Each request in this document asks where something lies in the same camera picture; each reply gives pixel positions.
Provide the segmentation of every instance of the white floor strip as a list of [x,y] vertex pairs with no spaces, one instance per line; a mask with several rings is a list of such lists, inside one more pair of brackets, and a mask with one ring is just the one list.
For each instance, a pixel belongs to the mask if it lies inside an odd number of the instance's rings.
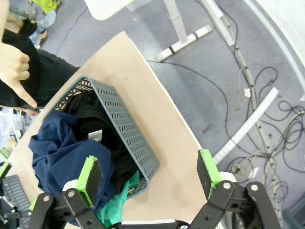
[[243,126],[234,134],[234,136],[216,153],[213,157],[214,162],[218,164],[229,152],[238,144],[240,140],[249,132],[249,130],[255,125],[258,119],[270,106],[272,101],[276,98],[278,90],[273,87],[266,98],[259,104],[253,114],[247,119]]

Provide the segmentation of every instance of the green cloth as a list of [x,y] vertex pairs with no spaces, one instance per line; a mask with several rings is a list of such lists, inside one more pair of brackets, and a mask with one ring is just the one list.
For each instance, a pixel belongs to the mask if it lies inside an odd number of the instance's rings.
[[106,228],[112,224],[122,221],[123,205],[127,200],[129,187],[140,183],[140,174],[137,171],[129,181],[126,182],[123,191],[115,195],[96,215]]
[[33,0],[33,2],[37,3],[46,14],[57,10],[57,0]]

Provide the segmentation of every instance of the gray carpet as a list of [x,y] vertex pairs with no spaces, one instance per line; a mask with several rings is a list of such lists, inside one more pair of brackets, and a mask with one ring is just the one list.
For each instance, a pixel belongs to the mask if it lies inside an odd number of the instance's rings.
[[[11,3],[22,9],[29,9],[24,0],[11,0]],[[303,93],[296,76],[264,25],[241,0],[218,0],[217,3],[237,21],[238,43],[253,75],[256,76],[262,68],[269,65],[279,72],[274,86],[280,91],[280,95],[267,113],[274,118],[285,116],[286,113],[279,111],[277,107],[278,102],[283,99],[292,105],[302,104],[298,101]],[[206,24],[212,26],[206,12],[195,0],[177,0],[177,5],[188,33]],[[123,30],[146,59],[151,59],[161,50],[178,41],[162,0],[153,0],[133,12],[124,8],[106,21],[95,20],[89,10],[84,12],[85,9],[83,0],[63,0],[56,23],[48,30],[49,37],[42,49],[56,54],[61,44],[58,56],[71,64],[81,66],[109,39]],[[67,34],[80,15],[76,26]],[[216,30],[166,61],[183,64],[198,71],[223,90],[229,105],[227,128],[233,135],[245,121],[247,104],[243,102],[237,90],[239,69]],[[224,127],[226,114],[224,96],[214,85],[191,71],[165,63],[150,63],[150,65],[203,148],[208,148],[212,154],[215,154],[229,139]],[[272,78],[274,72],[266,71],[259,79],[257,89],[260,90]],[[243,80],[241,85],[242,88],[245,86]],[[263,116],[263,119],[275,124],[280,130],[289,120],[275,122],[266,116]],[[274,144],[279,133],[268,125],[264,125],[264,129],[270,134],[270,140]],[[250,131],[250,136],[260,148],[263,148],[262,140],[255,128]],[[248,137],[240,142],[240,146],[249,152],[256,150]],[[288,164],[301,170],[305,167],[304,146],[304,141],[301,139],[293,151],[286,152]],[[236,147],[218,167],[220,170],[226,170],[230,161],[245,155]],[[276,161],[279,177],[289,185],[285,208],[290,208],[304,192],[305,175],[288,169],[283,163],[282,154],[276,157]],[[260,167],[256,180],[262,178],[264,162],[265,159],[262,158],[256,158],[253,162],[255,167]]]

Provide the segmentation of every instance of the tabletop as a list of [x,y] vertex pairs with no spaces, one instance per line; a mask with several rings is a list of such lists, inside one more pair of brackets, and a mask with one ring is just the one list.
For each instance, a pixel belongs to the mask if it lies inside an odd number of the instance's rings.
[[148,191],[125,203],[123,219],[191,221],[206,203],[196,171],[201,146],[125,32],[101,47],[50,100],[10,156],[9,175],[18,175],[30,201],[42,192],[31,166],[30,138],[38,133],[43,119],[84,74],[116,88],[161,164]]

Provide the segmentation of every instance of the gray plastic basket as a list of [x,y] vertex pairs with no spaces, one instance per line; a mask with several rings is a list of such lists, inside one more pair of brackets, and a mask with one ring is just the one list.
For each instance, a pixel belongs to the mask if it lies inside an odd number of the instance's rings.
[[74,95],[91,90],[97,94],[114,128],[143,174],[139,185],[129,189],[128,197],[133,197],[148,189],[149,182],[160,167],[160,163],[115,88],[88,76],[82,76],[62,98],[55,110],[60,111]]

